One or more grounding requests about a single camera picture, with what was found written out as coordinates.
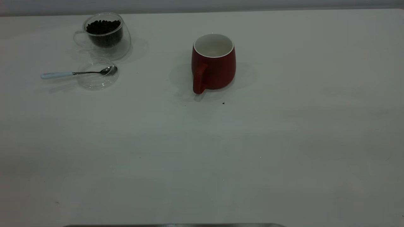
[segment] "mug rim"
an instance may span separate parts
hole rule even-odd
[[[224,37],[228,38],[228,39],[230,40],[230,42],[231,42],[231,49],[230,49],[230,51],[227,52],[227,53],[224,54],[224,55],[217,56],[217,57],[206,56],[206,55],[201,54],[201,53],[195,48],[195,43],[196,43],[200,38],[202,38],[203,36],[208,36],[208,35],[220,35],[220,36],[224,36]],[[207,58],[221,58],[221,57],[224,57],[224,56],[229,55],[229,54],[234,50],[234,43],[233,43],[233,41],[232,41],[229,37],[227,37],[227,36],[225,36],[225,35],[222,35],[222,34],[219,34],[219,33],[214,33],[214,32],[212,32],[212,33],[204,34],[204,35],[200,36],[199,38],[197,38],[197,39],[194,41],[193,48],[194,48],[194,50],[195,50],[199,55],[201,55],[201,56],[203,56],[203,57],[207,57]]]
[[[87,24],[87,22],[88,22],[90,19],[92,19],[92,18],[94,18],[94,17],[97,17],[97,16],[100,16],[100,15],[114,15],[114,16],[118,17],[118,19],[121,21],[121,24],[120,24],[119,27],[116,28],[115,30],[113,30],[113,31],[111,31],[111,32],[108,32],[108,33],[105,33],[105,34],[92,34],[92,33],[87,32],[87,29],[86,29],[86,24]],[[109,35],[109,34],[112,34],[112,33],[116,32],[116,31],[118,31],[119,29],[122,28],[123,25],[124,25],[124,20],[122,19],[122,17],[121,17],[119,14],[111,13],[111,12],[104,12],[104,13],[97,13],[97,14],[94,14],[93,16],[87,18],[87,20],[85,20],[84,23],[83,23],[82,29],[83,29],[83,31],[84,31],[85,33],[87,33],[87,34],[90,35],[90,36],[106,36],[106,35]]]

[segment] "spoon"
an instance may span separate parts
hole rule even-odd
[[[81,74],[90,74],[90,73],[99,73],[102,75],[107,75],[112,76],[118,71],[118,67],[115,65],[108,66],[105,69],[99,71],[99,72],[57,72],[57,73],[44,73],[41,74],[41,78],[44,80],[47,79],[53,79],[53,78],[60,78],[60,77],[68,77],[68,76],[75,76],[75,75],[81,75]]]

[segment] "white table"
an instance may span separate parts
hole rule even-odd
[[[404,226],[404,11],[122,15],[114,85],[41,80],[87,17],[0,18],[0,226]],[[209,32],[236,78],[196,96]]]

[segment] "coffee bean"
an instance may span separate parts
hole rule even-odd
[[[94,35],[102,35],[112,32],[121,25],[120,21],[94,21],[87,25],[87,32]],[[99,47],[109,48],[118,44],[123,36],[123,30],[120,28],[114,33],[105,36],[90,36],[91,41]]]

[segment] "white wall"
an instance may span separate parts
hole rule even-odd
[[[0,15],[168,13],[288,8],[385,8],[403,0],[0,0]]]

